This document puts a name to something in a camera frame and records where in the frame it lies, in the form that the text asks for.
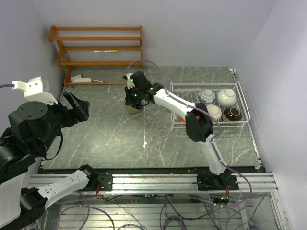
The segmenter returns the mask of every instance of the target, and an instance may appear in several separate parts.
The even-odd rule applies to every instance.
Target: white wire dish rack
[[[237,122],[226,122],[220,119],[218,122],[221,127],[227,128],[242,128],[244,125],[250,120],[250,114],[248,110],[248,106],[246,104],[243,91],[240,83],[237,81],[236,83],[173,83],[171,82],[170,91],[183,98],[186,101],[198,103],[197,102],[197,94],[200,90],[210,89],[215,95],[222,89],[232,89],[236,93],[236,104],[234,107],[237,107],[242,114],[242,120]],[[214,105],[220,107],[223,112],[225,108],[220,106],[217,102]],[[186,123],[182,121],[181,117],[171,112],[171,120],[172,120],[172,130],[174,128],[185,128]]]

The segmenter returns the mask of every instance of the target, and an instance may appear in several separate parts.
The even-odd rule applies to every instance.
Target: table surface
[[[166,86],[171,81],[234,82],[228,68],[162,67],[162,70]],[[144,72],[151,82],[163,83],[158,69],[145,67]],[[76,69],[72,76],[82,74],[96,80],[119,82],[123,81],[124,73],[124,68],[108,67]],[[124,106],[124,85],[69,86],[65,90],[90,102],[90,118],[62,130],[61,152],[54,160],[45,162],[44,169],[76,169],[84,164],[93,168],[208,166],[202,151],[184,129],[171,131],[168,109],[149,104],[144,111],[129,115]],[[59,139],[50,147],[48,158],[58,150]],[[258,166],[247,125],[242,129],[223,128],[216,143],[228,165]]]

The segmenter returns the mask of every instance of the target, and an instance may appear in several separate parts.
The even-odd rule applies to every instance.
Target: wooden shelf
[[[61,37],[57,31],[139,31],[138,37],[82,37],[68,36]],[[80,50],[131,50],[140,51],[140,60],[143,58],[142,50],[142,27],[55,27],[51,26],[48,39],[50,42],[56,41],[59,45],[59,54],[57,64],[65,66],[66,74],[64,85],[107,85],[107,84],[126,84],[125,82],[91,82],[91,83],[70,83],[71,71],[73,66],[128,66],[133,61],[70,61],[67,51]],[[65,47],[63,41],[139,41],[139,46],[70,46]],[[134,63],[135,66],[141,66],[142,62]]]

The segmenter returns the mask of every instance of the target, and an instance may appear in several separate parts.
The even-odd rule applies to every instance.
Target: wall
[[[237,76],[292,229],[306,229],[307,1],[278,0]]]
[[[0,1],[0,83],[42,76],[58,97],[63,75],[55,65],[56,50],[31,0]],[[0,132],[9,126],[8,115],[26,102],[22,92],[0,89]]]
[[[55,26],[143,26],[144,59],[237,68],[276,0],[34,0]]]

